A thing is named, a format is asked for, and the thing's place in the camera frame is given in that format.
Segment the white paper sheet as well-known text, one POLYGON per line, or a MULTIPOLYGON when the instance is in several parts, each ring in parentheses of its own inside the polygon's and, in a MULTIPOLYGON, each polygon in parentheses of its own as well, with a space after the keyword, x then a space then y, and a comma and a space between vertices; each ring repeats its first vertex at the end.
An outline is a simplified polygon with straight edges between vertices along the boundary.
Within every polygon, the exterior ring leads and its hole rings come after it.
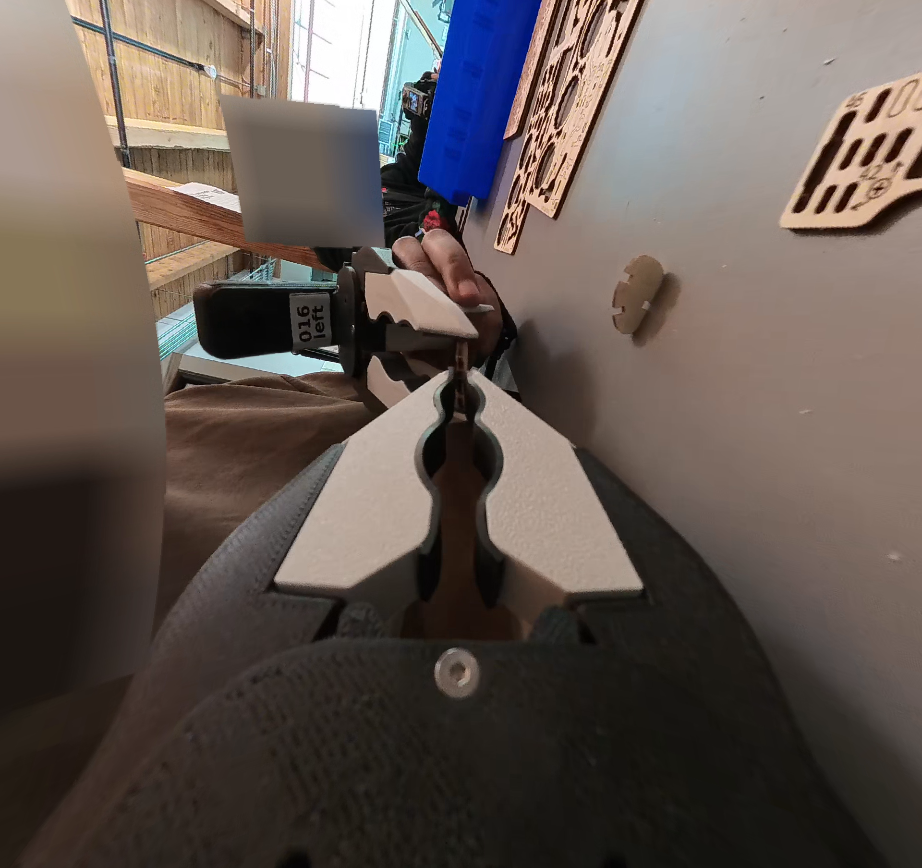
POLYGON ((172 191, 195 198, 208 205, 222 208, 242 217, 239 197, 224 189, 206 183, 190 182, 173 186, 172 191))

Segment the wooden cutout puzzle sheet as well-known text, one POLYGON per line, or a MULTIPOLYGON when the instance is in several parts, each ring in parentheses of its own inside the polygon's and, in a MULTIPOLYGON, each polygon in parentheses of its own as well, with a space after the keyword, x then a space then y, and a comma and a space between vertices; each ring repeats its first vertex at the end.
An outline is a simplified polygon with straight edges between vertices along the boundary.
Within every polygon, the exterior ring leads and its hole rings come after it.
POLYGON ((543 120, 546 117, 547 109, 551 103, 550 96, 553 93, 553 88, 543 86, 544 70, 550 61, 552 50, 563 39, 560 32, 566 29, 568 14, 574 1, 560 0, 558 12, 551 25, 551 38, 540 66, 536 90, 526 118, 525 128, 523 133, 519 135, 522 137, 520 155, 515 166, 508 197, 503 205, 499 228, 494 241, 494 248, 507 255, 514 254, 522 235, 524 221, 529 210, 531 185, 541 154, 538 150, 538 145, 544 128, 543 120))

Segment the slotted wooden panel piece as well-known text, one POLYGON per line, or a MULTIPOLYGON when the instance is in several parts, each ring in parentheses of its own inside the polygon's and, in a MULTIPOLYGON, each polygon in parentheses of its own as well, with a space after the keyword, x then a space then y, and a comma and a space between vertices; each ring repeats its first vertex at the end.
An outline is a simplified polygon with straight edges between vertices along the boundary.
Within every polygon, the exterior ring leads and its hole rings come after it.
POLYGON ((793 232, 869 227, 921 192, 921 74, 860 90, 838 106, 779 227, 793 232))

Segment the puzzle sheet with round holes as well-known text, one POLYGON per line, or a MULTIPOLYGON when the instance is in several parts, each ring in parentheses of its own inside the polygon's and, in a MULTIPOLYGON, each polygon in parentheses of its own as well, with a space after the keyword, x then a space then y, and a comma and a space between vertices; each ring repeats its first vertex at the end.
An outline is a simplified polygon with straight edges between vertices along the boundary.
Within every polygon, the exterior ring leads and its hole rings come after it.
POLYGON ((536 141, 528 203, 556 218, 643 0, 575 0, 536 141))

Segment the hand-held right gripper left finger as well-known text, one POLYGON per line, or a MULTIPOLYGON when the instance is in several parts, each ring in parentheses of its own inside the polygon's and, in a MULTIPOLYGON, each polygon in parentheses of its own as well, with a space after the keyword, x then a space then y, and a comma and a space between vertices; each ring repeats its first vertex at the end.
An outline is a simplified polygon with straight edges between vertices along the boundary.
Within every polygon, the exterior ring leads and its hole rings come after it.
POLYGON ((446 371, 350 437, 275 575, 286 593, 409 605, 440 579, 441 495, 454 414, 446 371))

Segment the blue plastic bin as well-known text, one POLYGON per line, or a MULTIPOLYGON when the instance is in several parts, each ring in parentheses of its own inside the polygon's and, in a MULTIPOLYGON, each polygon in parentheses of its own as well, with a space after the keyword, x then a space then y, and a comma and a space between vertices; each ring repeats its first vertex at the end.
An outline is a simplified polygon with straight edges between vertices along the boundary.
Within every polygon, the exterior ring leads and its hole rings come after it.
POLYGON ((450 204, 489 195, 541 0, 455 0, 421 182, 450 204))

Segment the person's left hand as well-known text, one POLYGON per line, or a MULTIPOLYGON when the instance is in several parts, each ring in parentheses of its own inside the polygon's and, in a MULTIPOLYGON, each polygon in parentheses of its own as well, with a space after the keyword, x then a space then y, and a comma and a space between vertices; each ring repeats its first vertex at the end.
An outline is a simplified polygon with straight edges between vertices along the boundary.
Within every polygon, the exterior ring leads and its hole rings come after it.
POLYGON ((478 340, 469 346, 470 363, 482 367, 501 339, 501 303, 490 284, 475 272, 463 246, 448 231, 433 229, 421 238, 400 237, 391 249, 401 269, 425 276, 462 308, 491 308, 470 318, 478 331, 478 340))

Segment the small engraved wooden sheet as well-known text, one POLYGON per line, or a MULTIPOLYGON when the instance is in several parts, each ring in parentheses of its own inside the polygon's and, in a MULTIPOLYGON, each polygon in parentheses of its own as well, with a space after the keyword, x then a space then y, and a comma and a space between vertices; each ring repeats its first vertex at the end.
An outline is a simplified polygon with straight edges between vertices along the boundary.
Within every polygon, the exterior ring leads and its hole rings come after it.
POLYGON ((560 0, 541 0, 540 2, 513 105, 503 133, 504 140, 516 138, 524 131, 526 118, 536 90, 540 66, 551 38, 551 25, 556 17, 559 5, 560 0))

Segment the wooden beam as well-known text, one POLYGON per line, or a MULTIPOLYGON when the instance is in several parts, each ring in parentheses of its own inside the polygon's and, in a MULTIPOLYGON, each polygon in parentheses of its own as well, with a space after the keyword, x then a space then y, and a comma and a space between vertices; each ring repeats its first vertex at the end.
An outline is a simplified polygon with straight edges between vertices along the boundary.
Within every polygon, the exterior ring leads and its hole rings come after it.
POLYGON ((228 208, 179 192, 160 177, 123 168, 135 220, 206 241, 229 245, 267 258, 334 272, 308 247, 251 242, 245 239, 242 216, 228 208))

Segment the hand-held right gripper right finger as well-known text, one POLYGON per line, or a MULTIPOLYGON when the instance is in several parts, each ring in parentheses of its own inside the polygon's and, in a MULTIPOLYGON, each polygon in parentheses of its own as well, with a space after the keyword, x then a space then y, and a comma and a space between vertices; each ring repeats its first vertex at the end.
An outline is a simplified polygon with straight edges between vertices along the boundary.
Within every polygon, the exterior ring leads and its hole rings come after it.
POLYGON ((488 608, 533 625, 549 607, 634 599, 643 583, 570 441, 478 372, 467 376, 475 581, 488 608))

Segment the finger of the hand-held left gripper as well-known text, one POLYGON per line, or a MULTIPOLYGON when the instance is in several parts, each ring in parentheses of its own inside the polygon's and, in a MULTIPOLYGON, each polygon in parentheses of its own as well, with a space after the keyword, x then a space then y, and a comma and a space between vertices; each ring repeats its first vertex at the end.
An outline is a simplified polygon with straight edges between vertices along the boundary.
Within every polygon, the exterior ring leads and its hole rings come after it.
POLYGON ((424 275, 405 269, 364 276, 370 320, 389 318, 423 334, 473 341, 478 331, 467 314, 424 275))
POLYGON ((374 354, 366 370, 366 388, 386 409, 394 407, 440 370, 414 357, 400 353, 374 354))

